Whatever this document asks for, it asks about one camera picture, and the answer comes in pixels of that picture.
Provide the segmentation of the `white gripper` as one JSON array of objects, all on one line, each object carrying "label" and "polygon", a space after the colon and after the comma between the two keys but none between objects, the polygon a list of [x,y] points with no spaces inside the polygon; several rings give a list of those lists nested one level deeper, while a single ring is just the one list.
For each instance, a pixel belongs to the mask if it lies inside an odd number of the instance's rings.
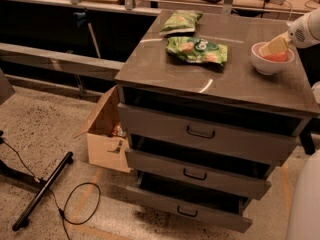
[{"label": "white gripper", "polygon": [[283,33],[264,44],[259,53],[262,57],[284,53],[290,44],[296,48],[308,48],[320,43],[320,8],[295,20]]}]

